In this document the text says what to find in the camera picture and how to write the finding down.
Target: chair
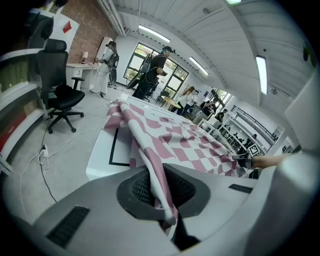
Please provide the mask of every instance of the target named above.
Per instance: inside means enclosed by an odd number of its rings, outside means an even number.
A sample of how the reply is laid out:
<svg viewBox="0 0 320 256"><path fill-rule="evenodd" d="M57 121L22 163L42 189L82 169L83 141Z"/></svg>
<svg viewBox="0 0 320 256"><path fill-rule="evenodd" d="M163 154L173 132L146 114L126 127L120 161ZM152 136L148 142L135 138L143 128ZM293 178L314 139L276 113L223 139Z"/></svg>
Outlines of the chair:
<svg viewBox="0 0 320 256"><path fill-rule="evenodd" d="M157 102L159 101L160 104L163 102L163 98L161 98L161 96L165 96L165 97L169 97L169 92L167 92L166 90L163 90L160 92L160 95L156 98L155 104L157 104Z"/></svg>
<svg viewBox="0 0 320 256"><path fill-rule="evenodd" d="M68 53L66 49L65 41L48 39L44 50L37 54L37 65L42 81L40 97L47 110L53 108L48 113L50 118L57 116L47 128L49 134L52 134L52 127L62 118L71 127L71 131L75 133L76 128L72 126L68 116L80 115L80 117L84 117L83 112L70 111L85 97L85 93L76 90L78 81L84 81L81 77L72 77L74 80L73 89L67 85Z"/></svg>

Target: railing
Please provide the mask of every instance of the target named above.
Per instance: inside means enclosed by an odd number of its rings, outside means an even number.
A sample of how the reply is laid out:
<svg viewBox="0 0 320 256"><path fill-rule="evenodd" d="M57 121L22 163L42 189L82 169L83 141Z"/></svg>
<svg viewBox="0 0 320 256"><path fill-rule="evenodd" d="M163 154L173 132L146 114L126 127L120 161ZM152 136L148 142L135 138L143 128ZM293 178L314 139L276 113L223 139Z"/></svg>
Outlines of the railing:
<svg viewBox="0 0 320 256"><path fill-rule="evenodd" d="M241 108L238 108L236 105L233 105L231 112L234 112L235 110L243 114L245 117L249 118L254 124L256 124L256 126L260 127L261 130L263 130L273 141L276 141L276 138L271 134L271 132L268 131L261 123L254 119L251 115L243 111Z"/></svg>

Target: red box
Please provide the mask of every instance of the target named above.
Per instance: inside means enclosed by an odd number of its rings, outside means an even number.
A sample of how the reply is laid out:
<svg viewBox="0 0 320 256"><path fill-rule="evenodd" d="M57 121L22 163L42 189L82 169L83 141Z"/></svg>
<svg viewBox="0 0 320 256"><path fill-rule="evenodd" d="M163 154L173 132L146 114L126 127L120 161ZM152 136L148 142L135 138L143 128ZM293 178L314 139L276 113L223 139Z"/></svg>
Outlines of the red box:
<svg viewBox="0 0 320 256"><path fill-rule="evenodd" d="M25 112L21 112L16 116L16 118L7 125L4 131L0 134L0 151L2 151L4 145L6 144L9 137L17 129L17 127L25 120L27 117Z"/></svg>

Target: woman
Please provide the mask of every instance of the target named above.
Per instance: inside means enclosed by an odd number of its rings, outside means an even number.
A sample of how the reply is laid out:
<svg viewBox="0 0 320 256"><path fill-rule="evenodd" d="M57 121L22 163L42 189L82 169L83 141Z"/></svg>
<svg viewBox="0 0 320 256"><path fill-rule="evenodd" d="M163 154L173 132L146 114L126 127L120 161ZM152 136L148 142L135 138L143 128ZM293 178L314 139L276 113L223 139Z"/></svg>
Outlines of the woman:
<svg viewBox="0 0 320 256"><path fill-rule="evenodd" d="M108 73L111 70L111 67L114 65L114 60L118 56L117 54L117 44L114 41L109 42L105 45L108 49L103 55L102 59L97 59L96 62L102 63L96 72L96 78L94 87L90 90L92 93L102 93L107 94L108 87Z"/></svg>
<svg viewBox="0 0 320 256"><path fill-rule="evenodd" d="M198 93L199 92L197 90L194 90L192 92L192 95L187 97L188 102L186 103L185 107L183 108L181 116L184 116L187 113L188 109L190 109L194 103L197 103Z"/></svg>
<svg viewBox="0 0 320 256"><path fill-rule="evenodd" d="M192 92L195 90L195 88L193 86L189 87L188 89L186 89L182 95L180 96L177 104L180 106L180 108L177 108L177 107L173 107L171 109L171 112L175 112L177 109L178 111L176 112L177 115L181 115L181 112L182 110L184 109L184 107L187 105L187 102L189 101L190 99L190 96L192 96Z"/></svg>

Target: white ceiling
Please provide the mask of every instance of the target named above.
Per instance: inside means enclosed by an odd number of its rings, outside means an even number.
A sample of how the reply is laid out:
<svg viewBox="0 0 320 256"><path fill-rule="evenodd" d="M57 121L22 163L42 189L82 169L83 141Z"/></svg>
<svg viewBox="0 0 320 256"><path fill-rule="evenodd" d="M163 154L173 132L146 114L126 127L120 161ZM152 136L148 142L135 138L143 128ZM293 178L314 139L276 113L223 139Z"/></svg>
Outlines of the white ceiling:
<svg viewBox="0 0 320 256"><path fill-rule="evenodd" d="M235 5L224 0L113 0L113 3L130 33L140 33L167 45L156 36L139 31L141 24L170 38L168 45L176 49L177 58L185 60L195 73L197 70L204 84L222 88L282 118L314 71L310 61L303 60L304 39L299 28L271 0L242 0ZM257 55L266 57L268 95L260 92ZM191 56L209 76L189 61ZM276 88L278 95L273 95L271 88Z"/></svg>

